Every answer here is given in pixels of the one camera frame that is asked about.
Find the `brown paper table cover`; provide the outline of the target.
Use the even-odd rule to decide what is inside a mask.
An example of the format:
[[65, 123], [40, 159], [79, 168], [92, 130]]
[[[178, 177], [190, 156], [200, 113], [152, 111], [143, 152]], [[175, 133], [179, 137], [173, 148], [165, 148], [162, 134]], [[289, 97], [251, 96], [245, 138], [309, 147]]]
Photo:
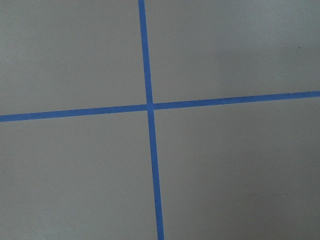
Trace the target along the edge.
[[317, 0], [3, 0], [3, 240], [317, 240]]

